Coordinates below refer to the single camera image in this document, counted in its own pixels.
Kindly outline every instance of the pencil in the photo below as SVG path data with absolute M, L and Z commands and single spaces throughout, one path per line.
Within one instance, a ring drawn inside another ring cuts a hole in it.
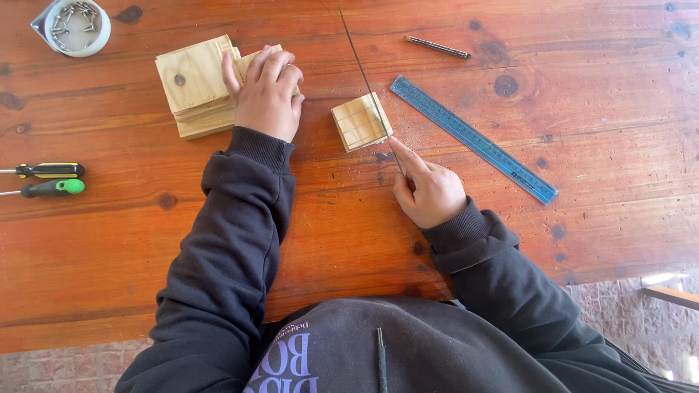
M 427 48 L 432 48 L 432 49 L 436 49 L 436 50 L 441 50 L 442 52 L 446 52 L 446 53 L 449 53 L 450 55 L 454 55 L 454 56 L 459 56 L 459 57 L 462 57 L 462 58 L 464 58 L 464 59 L 470 59 L 470 58 L 471 58 L 471 54 L 470 54 L 470 53 L 466 53 L 466 52 L 464 52 L 464 51 L 457 50 L 457 49 L 448 48 L 448 47 L 446 47 L 446 46 L 444 46 L 444 45 L 440 45 L 440 44 L 438 44 L 438 43 L 434 43 L 434 42 L 430 42 L 430 41 L 421 40 L 420 38 L 415 38 L 415 37 L 411 37 L 411 36 L 405 36 L 405 40 L 406 40 L 406 41 L 410 41 L 410 42 L 414 42 L 414 43 L 417 43 L 417 44 L 420 44 L 420 45 L 424 45 L 424 46 L 426 46 Z

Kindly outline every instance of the hoodie sleeve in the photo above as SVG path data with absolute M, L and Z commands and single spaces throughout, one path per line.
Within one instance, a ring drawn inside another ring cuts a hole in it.
M 497 214 L 478 211 L 467 198 L 459 215 L 422 229 L 435 266 L 452 277 L 466 309 L 507 334 L 572 391 L 578 391 L 575 376 L 582 372 L 594 374 L 600 386 L 656 392 L 579 319 L 580 307 L 519 251 L 519 237 Z
M 116 392 L 241 391 L 266 295 L 289 227 L 294 146 L 233 128 L 201 182 L 207 196 L 157 295 L 151 348 L 137 356 Z

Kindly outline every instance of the person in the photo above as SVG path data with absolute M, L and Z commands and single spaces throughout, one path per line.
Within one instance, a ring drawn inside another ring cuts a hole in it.
M 657 392 L 579 320 L 579 307 L 519 250 L 459 177 L 400 141 L 394 194 L 466 307 L 404 296 L 333 299 L 262 324 L 289 227 L 291 140 L 303 95 L 294 55 L 252 60 L 225 152 L 204 169 L 207 196 L 157 295 L 154 344 L 116 392 Z M 381 328 L 382 344 L 377 329 Z

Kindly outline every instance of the black hoodie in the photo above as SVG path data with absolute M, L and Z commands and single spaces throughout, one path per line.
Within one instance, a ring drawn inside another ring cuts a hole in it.
M 264 325 L 289 227 L 293 145 L 233 128 L 157 295 L 151 348 L 116 392 L 657 392 L 619 362 L 579 307 L 490 210 L 423 230 L 467 310 L 402 296 L 335 299 Z M 380 361 L 377 328 L 385 358 Z

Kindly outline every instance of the white container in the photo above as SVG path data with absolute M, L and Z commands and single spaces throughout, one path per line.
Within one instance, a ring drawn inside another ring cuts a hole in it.
M 61 15 L 61 17 L 65 19 L 65 17 L 62 15 L 62 10 L 65 7 L 75 3 L 74 0 L 55 1 L 53 4 L 51 4 L 49 8 L 47 8 L 44 11 L 44 13 L 42 13 L 42 15 L 39 16 L 39 18 L 37 18 L 37 20 L 34 21 L 34 23 L 32 23 L 32 27 L 36 30 L 36 32 L 39 33 L 39 35 L 41 35 L 46 40 L 48 45 L 51 48 L 53 48 L 53 50 L 55 50 L 56 52 L 64 53 L 72 57 L 87 57 L 94 55 L 95 53 L 99 52 L 100 49 L 104 48 L 104 45 L 107 43 L 107 40 L 109 39 L 109 36 L 112 32 L 112 24 L 109 20 L 109 16 L 107 15 L 107 13 L 102 9 L 102 7 L 97 5 L 97 3 L 95 3 L 92 0 L 81 1 L 88 3 L 89 5 L 93 6 L 95 9 L 99 11 L 100 15 L 95 19 L 95 25 L 99 27 L 99 30 L 97 32 L 92 33 L 83 32 L 82 29 L 77 25 L 77 23 L 81 21 L 81 18 L 82 20 L 85 20 L 85 18 L 78 11 L 76 11 L 69 20 L 69 26 L 78 26 L 78 28 L 72 28 L 70 29 L 70 33 L 59 35 L 59 40 L 63 41 L 69 50 L 63 50 L 60 48 L 58 43 L 56 43 L 56 41 L 53 39 L 51 29 L 53 28 L 56 15 Z M 43 21 L 41 21 L 41 24 L 37 23 L 42 17 Z M 87 26 L 89 26 L 89 22 L 86 20 L 84 24 L 87 24 Z M 58 27 L 63 27 L 62 21 L 59 22 Z M 87 48 L 83 48 L 84 44 L 77 45 L 74 42 L 72 42 L 75 40 L 79 40 L 82 43 L 87 43 L 88 39 L 90 39 L 90 44 L 87 46 Z

